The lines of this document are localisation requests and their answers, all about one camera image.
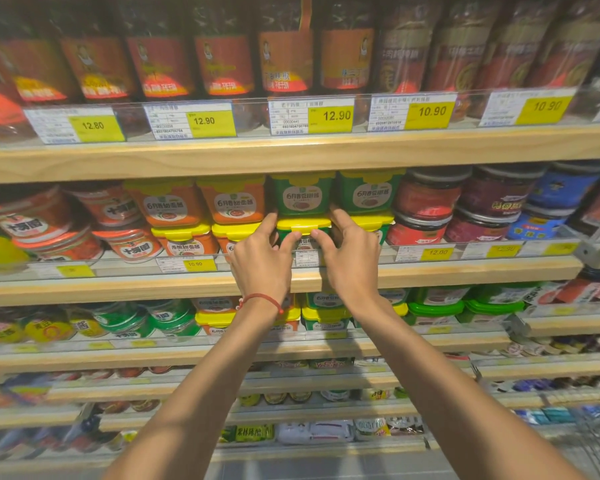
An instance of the person's left arm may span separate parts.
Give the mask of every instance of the person's left arm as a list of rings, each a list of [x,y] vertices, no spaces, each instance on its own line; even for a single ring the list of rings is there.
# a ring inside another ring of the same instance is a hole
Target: person's left arm
[[[282,303],[291,283],[291,250],[300,235],[290,233],[280,249],[271,247],[276,220],[269,214],[227,259],[243,296],[262,293]],[[248,300],[104,480],[202,480],[242,380],[277,316],[268,300]]]

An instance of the person's right hand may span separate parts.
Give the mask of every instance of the person's right hand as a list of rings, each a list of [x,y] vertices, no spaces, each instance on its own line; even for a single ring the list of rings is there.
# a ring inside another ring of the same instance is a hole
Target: person's right hand
[[[380,243],[375,233],[362,229],[343,209],[332,207],[329,217],[336,227],[332,232],[342,234],[340,249],[321,230],[312,230],[311,237],[322,248],[329,283],[355,315],[379,298]]]

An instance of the hand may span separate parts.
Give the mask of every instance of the hand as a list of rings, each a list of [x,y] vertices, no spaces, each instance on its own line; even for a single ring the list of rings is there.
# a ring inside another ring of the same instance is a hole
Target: hand
[[[328,234],[321,230],[312,230],[311,237],[322,248],[329,283],[355,316],[357,312],[380,298],[380,244],[376,234],[358,226],[343,209],[332,207],[329,214],[335,226],[332,233],[342,236],[340,249],[337,249]]]
[[[291,286],[291,251],[302,234],[291,232],[280,247],[271,245],[278,215],[268,214],[256,232],[238,242],[226,257],[242,296],[263,293],[282,303]]]

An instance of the yellow lid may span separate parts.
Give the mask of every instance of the yellow lid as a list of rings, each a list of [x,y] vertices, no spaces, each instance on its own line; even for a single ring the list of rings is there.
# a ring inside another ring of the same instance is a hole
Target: yellow lid
[[[315,185],[321,178],[335,178],[334,171],[305,171],[301,173],[275,173],[271,176],[274,180],[288,180],[296,187]]]
[[[216,192],[234,193],[244,190],[247,184],[264,185],[264,175],[222,175],[221,177],[198,177],[199,187],[213,187]]]
[[[400,305],[394,305],[393,311],[398,314],[398,316],[405,316],[409,312],[409,307],[406,303],[401,303]]]
[[[315,217],[283,217],[278,219],[278,230],[300,231],[302,235],[309,235],[313,229],[331,227],[331,220],[326,216]]]
[[[125,180],[124,188],[127,190],[139,190],[145,195],[154,197],[167,195],[174,187],[191,187],[194,179],[191,177],[164,177],[164,178],[138,178]]]
[[[344,306],[337,308],[312,308],[302,309],[302,316],[305,320],[316,320],[320,323],[336,323],[344,318],[351,318],[351,313]]]
[[[197,235],[208,234],[210,230],[209,223],[202,221],[196,226],[152,227],[151,233],[156,237],[180,242],[193,239]]]
[[[196,322],[198,325],[209,325],[218,328],[226,328],[231,325],[236,310],[224,313],[196,313]]]
[[[282,315],[279,315],[274,325],[282,325],[286,322],[295,322],[300,320],[300,308],[288,308]]]
[[[406,168],[387,168],[386,170],[343,170],[340,174],[345,178],[362,178],[366,184],[382,184],[388,182],[396,175],[404,175]]]
[[[351,216],[351,218],[353,222],[369,232],[375,232],[384,225],[393,224],[393,212],[391,210],[376,212],[375,214]]]
[[[259,227],[259,222],[252,224],[213,224],[211,226],[211,232],[216,237],[225,237],[229,241],[239,242],[243,239],[247,239],[248,236],[256,232]]]

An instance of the person's left hand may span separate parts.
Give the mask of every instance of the person's left hand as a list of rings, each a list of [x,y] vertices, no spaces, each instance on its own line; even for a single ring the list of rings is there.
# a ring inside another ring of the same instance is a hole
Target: person's left hand
[[[235,245],[226,260],[242,296],[263,293],[282,304],[291,286],[291,251],[302,234],[291,232],[280,247],[272,247],[270,238],[277,221],[277,213],[268,214],[256,232]]]

